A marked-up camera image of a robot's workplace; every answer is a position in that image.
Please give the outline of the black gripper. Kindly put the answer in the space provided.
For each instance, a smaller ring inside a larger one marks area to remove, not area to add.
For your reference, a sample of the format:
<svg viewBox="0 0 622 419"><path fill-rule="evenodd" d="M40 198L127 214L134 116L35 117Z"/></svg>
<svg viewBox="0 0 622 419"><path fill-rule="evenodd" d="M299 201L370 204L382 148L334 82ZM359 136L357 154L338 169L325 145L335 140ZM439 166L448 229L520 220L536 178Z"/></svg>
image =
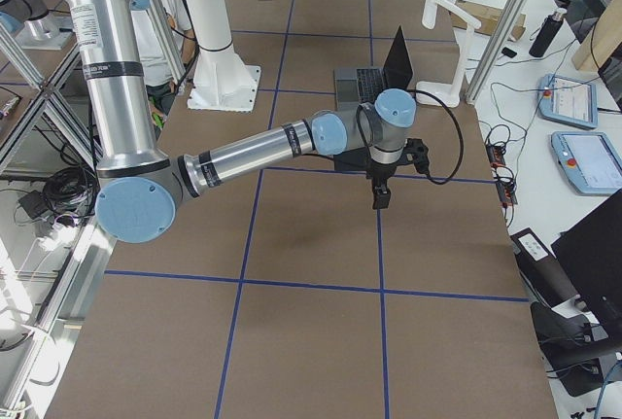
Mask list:
<svg viewBox="0 0 622 419"><path fill-rule="evenodd" d="M388 181L397 171L397 163L380 163L371 160L366 167L366 178L371 181L374 210L386 209L391 201L391 190Z"/></svg>

